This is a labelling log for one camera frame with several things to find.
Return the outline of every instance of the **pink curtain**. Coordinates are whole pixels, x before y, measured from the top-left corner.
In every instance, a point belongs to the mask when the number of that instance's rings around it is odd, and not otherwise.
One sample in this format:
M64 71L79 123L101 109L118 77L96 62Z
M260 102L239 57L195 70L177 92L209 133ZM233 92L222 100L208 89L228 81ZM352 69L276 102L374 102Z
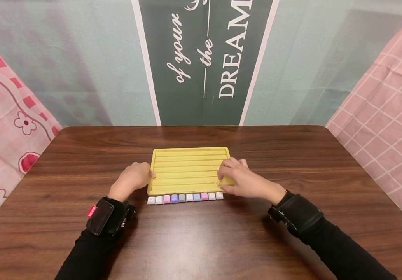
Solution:
M402 29L327 128L402 210Z
M0 206L60 129L0 57Z

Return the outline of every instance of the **red label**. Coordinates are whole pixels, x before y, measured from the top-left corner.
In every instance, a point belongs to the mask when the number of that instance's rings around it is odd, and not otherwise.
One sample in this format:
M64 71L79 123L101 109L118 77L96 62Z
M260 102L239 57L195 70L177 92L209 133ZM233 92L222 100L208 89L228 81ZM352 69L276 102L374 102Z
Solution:
M97 210L97 206L92 205L92 207L90 207L90 209L89 209L88 213L86 214L86 216L88 218L92 217L92 215L94 214L95 210Z

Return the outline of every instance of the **light teal backdrop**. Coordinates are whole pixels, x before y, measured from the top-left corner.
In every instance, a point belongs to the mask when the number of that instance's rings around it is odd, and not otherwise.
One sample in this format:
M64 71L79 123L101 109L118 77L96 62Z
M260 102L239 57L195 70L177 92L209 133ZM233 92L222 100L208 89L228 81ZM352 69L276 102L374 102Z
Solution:
M245 124L325 124L401 27L402 0L281 0ZM0 54L63 126L156 124L130 0L0 0Z

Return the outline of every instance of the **person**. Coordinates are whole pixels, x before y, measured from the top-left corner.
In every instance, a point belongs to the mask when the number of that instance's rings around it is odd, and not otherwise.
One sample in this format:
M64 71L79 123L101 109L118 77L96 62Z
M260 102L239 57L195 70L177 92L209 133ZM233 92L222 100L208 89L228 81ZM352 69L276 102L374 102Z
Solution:
M98 215L101 223L93 221L95 225L91 221L96 214L89 219L87 229L76 240L56 275L57 280L99 279L109 254L123 234L122 225L127 218L122 218L134 210L125 202L133 191L145 187L154 176L148 163L137 162L120 174L107 197L97 204L99 208L107 205L109 215ZM271 217L283 221L292 235L309 245L338 279L396 279L360 245L327 221L308 200L252 172L245 159L225 159L218 170L218 178L224 176L235 181L234 186L221 187L228 194L269 201Z

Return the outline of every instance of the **pink keycap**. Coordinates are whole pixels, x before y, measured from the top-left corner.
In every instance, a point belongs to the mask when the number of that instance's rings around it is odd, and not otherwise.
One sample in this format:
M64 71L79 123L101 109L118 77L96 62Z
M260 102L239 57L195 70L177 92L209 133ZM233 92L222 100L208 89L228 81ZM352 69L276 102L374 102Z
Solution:
M209 200L209 195L206 192L201 192L201 201Z
M164 195L164 204L169 204L169 203L171 203L171 200L170 200L170 195Z

